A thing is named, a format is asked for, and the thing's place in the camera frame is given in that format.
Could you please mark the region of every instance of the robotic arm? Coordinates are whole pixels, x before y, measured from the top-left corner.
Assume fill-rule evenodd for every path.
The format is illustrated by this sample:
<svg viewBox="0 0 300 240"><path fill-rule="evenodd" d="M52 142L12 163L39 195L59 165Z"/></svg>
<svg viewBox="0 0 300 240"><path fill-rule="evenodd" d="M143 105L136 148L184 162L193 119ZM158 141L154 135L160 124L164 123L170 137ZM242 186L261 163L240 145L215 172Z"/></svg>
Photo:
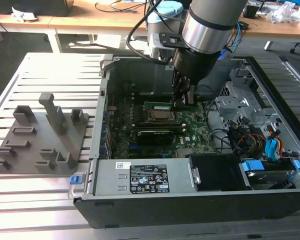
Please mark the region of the robotic arm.
<svg viewBox="0 0 300 240"><path fill-rule="evenodd" d="M247 0L193 0L173 58L175 107L195 105L194 91L207 77L235 28Z"/></svg>

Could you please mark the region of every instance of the aluminum extrusion table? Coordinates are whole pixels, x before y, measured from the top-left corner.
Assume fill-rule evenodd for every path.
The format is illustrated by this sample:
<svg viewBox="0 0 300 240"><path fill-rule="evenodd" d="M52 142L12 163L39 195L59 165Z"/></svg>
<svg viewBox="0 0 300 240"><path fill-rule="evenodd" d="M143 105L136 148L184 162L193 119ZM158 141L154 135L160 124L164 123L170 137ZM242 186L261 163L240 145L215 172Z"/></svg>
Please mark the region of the aluminum extrusion table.
<svg viewBox="0 0 300 240"><path fill-rule="evenodd" d="M55 104L64 112L83 108L89 114L78 164L78 172L84 171L89 162L103 57L28 53L0 96L0 144L14 122L16 106L30 105L34 111L43 112L38 98L41 92L52 92ZM69 177L0 174L0 239L300 239L300 211L279 220L93 229L68 199ZM165 206L160 208L164 214Z"/></svg>

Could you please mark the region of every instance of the wooden desk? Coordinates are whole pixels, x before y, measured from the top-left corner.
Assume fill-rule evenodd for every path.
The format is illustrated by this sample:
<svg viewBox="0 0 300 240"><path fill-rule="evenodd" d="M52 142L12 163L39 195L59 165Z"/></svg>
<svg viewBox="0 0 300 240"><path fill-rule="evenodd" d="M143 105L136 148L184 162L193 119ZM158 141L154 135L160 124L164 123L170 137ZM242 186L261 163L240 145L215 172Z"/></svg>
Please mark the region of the wooden desk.
<svg viewBox="0 0 300 240"><path fill-rule="evenodd" d="M10 15L0 15L0 22L9 32L45 33L53 52L62 51L58 34L115 34L126 36L136 23L143 17L144 7L140 6L138 13L102 12L95 9L96 0L75 0L74 6L67 17L39 16L38 21L17 22ZM133 3L117 3L117 8L123 9ZM100 9L111 11L107 4L99 4ZM264 15L256 15L255 19L243 18L240 21L249 24L244 38L254 41L268 41L265 50L273 42L300 42L300 25L298 22L282 22L272 24ZM142 24L135 33L146 36L146 27Z"/></svg>
<svg viewBox="0 0 300 240"><path fill-rule="evenodd" d="M129 12L102 12L95 8L96 0L75 0L70 14L67 17L54 16L49 23L50 28L56 29L90 29L130 32L136 23L144 16L144 6L138 7L138 13ZM135 6L134 3L117 3L118 9ZM98 4L97 7L106 11L113 11L108 4ZM138 31L145 32L142 24Z"/></svg>

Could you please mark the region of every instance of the printed label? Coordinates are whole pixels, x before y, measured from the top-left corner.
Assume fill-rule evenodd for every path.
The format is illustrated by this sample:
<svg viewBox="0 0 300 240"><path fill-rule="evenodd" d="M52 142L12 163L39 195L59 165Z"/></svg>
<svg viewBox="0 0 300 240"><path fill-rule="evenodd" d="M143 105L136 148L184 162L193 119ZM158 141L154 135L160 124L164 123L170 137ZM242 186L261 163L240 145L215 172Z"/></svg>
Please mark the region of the printed label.
<svg viewBox="0 0 300 240"><path fill-rule="evenodd" d="M169 193L167 165L130 166L132 194Z"/></svg>
<svg viewBox="0 0 300 240"><path fill-rule="evenodd" d="M130 169L130 166L131 166L131 162L129 161L123 161L123 162L117 161L115 163L115 169Z"/></svg>

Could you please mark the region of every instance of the metal bracket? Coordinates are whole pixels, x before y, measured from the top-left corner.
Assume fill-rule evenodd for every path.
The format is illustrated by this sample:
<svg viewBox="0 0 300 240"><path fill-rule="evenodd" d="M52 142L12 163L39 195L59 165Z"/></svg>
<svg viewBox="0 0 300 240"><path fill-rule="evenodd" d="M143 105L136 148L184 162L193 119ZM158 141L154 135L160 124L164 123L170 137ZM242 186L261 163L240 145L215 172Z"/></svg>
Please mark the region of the metal bracket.
<svg viewBox="0 0 300 240"><path fill-rule="evenodd" d="M87 178L87 172L86 171L85 172L76 172L72 176L82 177L82 183L84 184L83 185L84 186L83 192L85 193L86 190L87 190L87 185L88 185L87 184L87 180L88 180L88 178ZM78 194L75 193L75 187L76 186L77 186L77 184L71 184L70 185L69 190L68 190L68 194L67 194L69 199L80 198L83 195L82 192L78 193Z"/></svg>
<svg viewBox="0 0 300 240"><path fill-rule="evenodd" d="M245 68L237 68L231 71L230 79L234 86L240 86L243 84L250 85L254 78L250 74L249 70Z"/></svg>
<svg viewBox="0 0 300 240"><path fill-rule="evenodd" d="M181 34L161 32L159 33L159 40L162 46L166 48L183 48L188 49L189 47L185 44L184 38Z"/></svg>

